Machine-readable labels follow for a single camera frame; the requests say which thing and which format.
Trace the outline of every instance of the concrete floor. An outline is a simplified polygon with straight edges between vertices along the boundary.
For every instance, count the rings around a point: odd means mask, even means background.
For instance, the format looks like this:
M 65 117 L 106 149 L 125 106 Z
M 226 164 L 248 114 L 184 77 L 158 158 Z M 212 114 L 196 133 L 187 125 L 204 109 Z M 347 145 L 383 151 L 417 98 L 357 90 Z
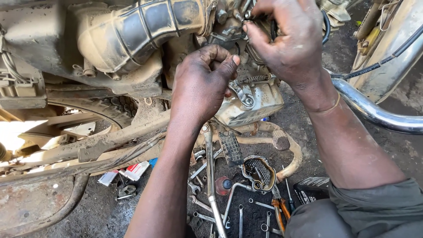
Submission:
M 324 46 L 323 64 L 334 72 L 349 72 L 356 52 L 356 41 L 352 34 L 357 29 L 356 20 L 362 20 L 369 5 L 364 2 L 350 11 L 352 20 L 336 32 Z M 405 115 L 423 115 L 423 60 L 420 60 L 401 82 L 392 95 L 380 104 L 381 107 L 395 113 Z M 285 107 L 271 116 L 271 122 L 283 127 L 300 144 L 304 153 L 302 167 L 289 178 L 292 184 L 307 176 L 326 176 L 322 164 L 318 161 L 319 154 L 316 148 L 316 139 L 310 120 L 304 111 L 299 99 L 286 85 L 281 84 L 285 101 Z M 414 177 L 419 184 L 423 185 L 423 137 L 394 133 L 380 129 L 364 122 L 370 134 L 376 142 L 392 157 L 400 166 L 406 176 Z M 290 152 L 277 151 L 271 145 L 242 146 L 244 156 L 262 155 L 268 157 L 270 163 L 278 171 L 282 164 L 288 164 L 292 159 Z M 217 161 L 216 177 L 228 176 L 234 181 L 240 181 L 238 168 L 228 168 L 224 160 Z M 200 165 L 196 165 L 191 170 L 196 170 Z M 139 180 L 138 191 L 141 193 L 148 176 L 151 173 L 149 168 L 146 174 Z M 119 238 L 123 237 L 139 195 L 136 198 L 115 201 L 117 194 L 116 184 L 105 187 L 96 183 L 99 177 L 92 177 L 88 183 L 84 197 L 79 206 L 64 220 L 43 231 L 27 236 L 27 238 Z M 284 197 L 287 197 L 286 187 L 279 186 Z M 197 195 L 203 202 L 207 201 L 204 193 Z M 259 202 L 270 203 L 271 194 L 260 195 L 247 191 L 238 190 L 233 200 L 230 210 L 232 228 L 228 230 L 229 237 L 238 236 L 238 205 L 244 205 L 244 237 L 265 237 L 265 233 L 260 230 L 260 225 L 266 221 L 266 209 L 248 203 L 248 198 L 253 198 Z M 226 197 L 219 197 L 220 211 L 224 211 Z M 198 238 L 208 237 L 210 228 L 209 222 L 201 224 L 197 218 L 193 218 L 194 211 L 205 215 L 211 215 L 202 208 L 191 203 L 191 198 L 187 197 L 187 211 L 191 216 L 190 225 L 193 227 Z M 274 215 L 272 215 L 271 227 L 276 228 Z

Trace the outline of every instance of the ground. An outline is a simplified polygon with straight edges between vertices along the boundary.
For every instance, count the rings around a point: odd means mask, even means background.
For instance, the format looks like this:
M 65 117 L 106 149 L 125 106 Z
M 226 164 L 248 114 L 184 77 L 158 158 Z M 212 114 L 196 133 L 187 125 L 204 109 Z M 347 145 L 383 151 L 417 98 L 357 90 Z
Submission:
M 355 21 L 362 20 L 369 5 L 367 2 L 361 3 L 355 9 L 351 10 L 352 20 L 348 22 L 338 32 L 330 37 L 329 42 L 323 48 L 323 65 L 334 72 L 349 72 L 356 52 L 356 41 L 352 34 L 357 29 Z M 421 69 L 423 61 L 418 62 L 408 76 L 401 82 L 398 88 L 380 104 L 391 112 L 405 115 L 423 114 L 423 74 Z M 293 94 L 292 90 L 285 84 L 281 84 L 285 101 L 285 107 L 271 116 L 271 122 L 283 127 L 302 147 L 304 153 L 304 162 L 302 167 L 288 180 L 290 184 L 299 181 L 308 176 L 326 176 L 322 164 L 319 162 L 319 154 L 316 147 L 316 138 L 311 122 L 304 111 L 299 99 Z M 376 126 L 364 123 L 370 134 L 376 142 L 391 156 L 391 158 L 400 166 L 407 177 L 415 178 L 418 183 L 423 185 L 423 137 L 411 136 L 400 133 L 389 132 Z M 244 156 L 262 155 L 268 157 L 270 163 L 280 170 L 282 164 L 287 165 L 291 160 L 290 152 L 279 152 L 271 145 L 253 145 L 242 146 Z M 190 171 L 196 170 L 200 164 L 192 167 Z M 239 175 L 238 168 L 228 168 L 223 159 L 216 163 L 216 177 L 228 176 L 234 181 L 239 181 L 242 177 Z M 142 190 L 151 173 L 149 168 L 146 174 L 139 180 L 137 191 Z M 135 210 L 139 195 L 132 199 L 115 201 L 117 195 L 116 184 L 106 187 L 97 183 L 98 176 L 91 177 L 85 194 L 80 204 L 64 220 L 56 225 L 44 229 L 40 232 L 27 236 L 27 238 L 120 238 L 125 234 L 126 228 Z M 284 184 L 279 185 L 279 190 L 284 197 L 287 197 Z M 197 198 L 206 202 L 206 189 L 197 195 Z M 210 216 L 211 214 L 197 205 L 191 203 L 190 189 L 187 196 L 187 212 L 191 217 L 190 225 L 198 238 L 209 236 L 210 223 L 208 221 L 201 224 L 192 214 L 194 211 Z M 256 201 L 269 204 L 271 195 L 261 195 L 238 189 L 232 201 L 229 217 L 231 226 L 228 230 L 228 237 L 238 237 L 239 230 L 239 212 L 238 205 L 244 206 L 244 237 L 265 237 L 265 232 L 260 230 L 260 225 L 266 222 L 266 208 L 259 207 L 248 202 L 249 198 Z M 218 205 L 223 213 L 228 197 L 218 197 Z M 271 227 L 277 228 L 272 214 Z

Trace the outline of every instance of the chrome exhaust pipe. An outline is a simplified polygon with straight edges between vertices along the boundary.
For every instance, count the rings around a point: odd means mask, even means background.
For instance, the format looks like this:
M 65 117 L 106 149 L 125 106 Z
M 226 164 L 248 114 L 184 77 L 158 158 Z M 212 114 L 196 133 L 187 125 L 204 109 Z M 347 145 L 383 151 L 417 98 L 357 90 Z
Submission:
M 423 135 L 423 116 L 404 116 L 388 112 L 380 108 L 348 82 L 333 78 L 332 83 L 348 106 L 367 121 L 387 130 Z

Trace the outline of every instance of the pliers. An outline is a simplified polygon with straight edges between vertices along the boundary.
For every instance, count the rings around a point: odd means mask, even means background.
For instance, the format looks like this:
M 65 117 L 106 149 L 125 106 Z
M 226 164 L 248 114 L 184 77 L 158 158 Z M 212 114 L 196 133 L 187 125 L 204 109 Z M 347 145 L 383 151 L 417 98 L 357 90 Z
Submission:
M 280 213 L 280 210 L 282 209 L 282 212 L 286 218 L 286 222 L 288 222 L 291 215 L 289 214 L 288 209 L 286 209 L 285 200 L 282 199 L 282 197 L 280 196 L 279 189 L 277 188 L 276 184 L 273 186 L 272 194 L 272 205 L 275 207 L 277 224 L 279 226 L 280 231 L 282 232 L 282 236 L 285 236 L 285 227 L 283 226 L 282 214 Z

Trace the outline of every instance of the rubber foot peg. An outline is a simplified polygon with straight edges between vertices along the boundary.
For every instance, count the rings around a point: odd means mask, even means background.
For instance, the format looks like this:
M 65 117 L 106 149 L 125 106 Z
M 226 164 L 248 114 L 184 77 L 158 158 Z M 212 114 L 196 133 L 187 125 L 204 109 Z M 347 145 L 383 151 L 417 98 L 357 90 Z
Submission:
M 225 155 L 226 163 L 229 167 L 242 165 L 244 163 L 244 157 L 241 153 L 241 148 L 235 137 L 233 131 L 225 131 L 219 133 L 220 145 Z
M 284 130 L 274 130 L 272 132 L 273 146 L 280 151 L 288 150 L 291 146 L 288 140 L 288 135 Z

